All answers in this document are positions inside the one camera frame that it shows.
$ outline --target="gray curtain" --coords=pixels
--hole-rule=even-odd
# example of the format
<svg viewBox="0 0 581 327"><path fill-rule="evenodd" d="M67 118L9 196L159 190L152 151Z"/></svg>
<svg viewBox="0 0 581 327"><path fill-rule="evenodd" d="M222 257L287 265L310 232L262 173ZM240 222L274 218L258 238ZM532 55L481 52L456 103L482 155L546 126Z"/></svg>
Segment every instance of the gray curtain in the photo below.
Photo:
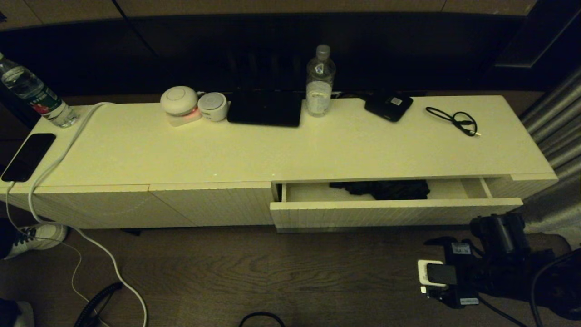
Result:
<svg viewBox="0 0 581 327"><path fill-rule="evenodd" d="M559 182L524 199L519 209L528 233L560 234L581 243L581 67L535 103L522 122Z"/></svg>

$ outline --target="cabinet top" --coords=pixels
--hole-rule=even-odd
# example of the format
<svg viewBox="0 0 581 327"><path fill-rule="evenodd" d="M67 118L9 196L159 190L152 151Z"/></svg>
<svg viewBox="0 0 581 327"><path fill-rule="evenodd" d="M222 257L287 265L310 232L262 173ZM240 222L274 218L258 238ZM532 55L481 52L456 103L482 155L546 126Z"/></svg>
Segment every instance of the cabinet top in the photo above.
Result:
<svg viewBox="0 0 581 327"><path fill-rule="evenodd" d="M553 173L501 96L416 97L397 123L367 112L360 99L332 100L327 116L302 110L300 127L211 122L172 127L159 104L97 109L64 161L41 186L320 182ZM480 137L426 113L468 112ZM82 114L90 106L79 106ZM32 133L55 143L30 185L67 146L68 129L41 119Z"/></svg>

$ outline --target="power adapter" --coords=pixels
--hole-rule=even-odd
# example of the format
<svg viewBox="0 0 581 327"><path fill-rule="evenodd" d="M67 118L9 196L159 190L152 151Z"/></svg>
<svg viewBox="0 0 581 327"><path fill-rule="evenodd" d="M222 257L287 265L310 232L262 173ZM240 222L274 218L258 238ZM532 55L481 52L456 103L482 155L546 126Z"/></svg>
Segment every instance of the power adapter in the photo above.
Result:
<svg viewBox="0 0 581 327"><path fill-rule="evenodd" d="M390 122L397 122L411 106L412 102L414 102L412 98L398 93L379 93L367 97L365 110Z"/></svg>

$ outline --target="wooden floor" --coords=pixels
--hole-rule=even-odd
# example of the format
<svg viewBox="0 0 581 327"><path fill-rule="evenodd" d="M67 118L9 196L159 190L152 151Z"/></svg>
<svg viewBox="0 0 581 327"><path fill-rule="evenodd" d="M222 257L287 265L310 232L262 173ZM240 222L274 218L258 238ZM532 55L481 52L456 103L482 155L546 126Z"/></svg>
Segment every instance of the wooden floor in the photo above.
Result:
<svg viewBox="0 0 581 327"><path fill-rule="evenodd" d="M151 327L236 327L254 311L301 327L512 326L483 305L452 310L419 292L417 259L443 259L441 248L422 243L469 237L465 231L277 234L272 227L243 227L87 234L115 254L147 303ZM529 239L536 248L566 250L558 236ZM117 281L103 251L77 233L67 243L83 254L75 281L80 292L93 297ZM76 263L77 254L64 246L0 261L0 297L30 302L37 326L72 326L85 305L70 286ZM533 326L526 303L486 298ZM545 326L579 326L544 308L541 314ZM142 324L141 306L127 289L114 295L103 317L112 327ZM245 326L275 325L253 318Z"/></svg>

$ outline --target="white tv stand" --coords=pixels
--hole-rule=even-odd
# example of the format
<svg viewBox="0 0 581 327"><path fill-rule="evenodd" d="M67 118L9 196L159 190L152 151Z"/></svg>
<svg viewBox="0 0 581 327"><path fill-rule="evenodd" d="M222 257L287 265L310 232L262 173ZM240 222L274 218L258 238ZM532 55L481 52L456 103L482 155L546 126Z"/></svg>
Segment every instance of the white tv stand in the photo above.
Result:
<svg viewBox="0 0 581 327"><path fill-rule="evenodd" d="M106 105L37 188L35 207L80 228L463 225L557 182L501 96L417 97L397 123L363 105L333 100L323 118L303 110L298 128L206 120L172 127L159 104ZM482 136L464 135L426 106L470 113ZM78 125L38 122L32 133L57 138L32 178L12 189L11 204L28 208L31 181ZM392 179L427 179L428 199L375 201L328 187ZM0 182L0 190L7 186Z"/></svg>

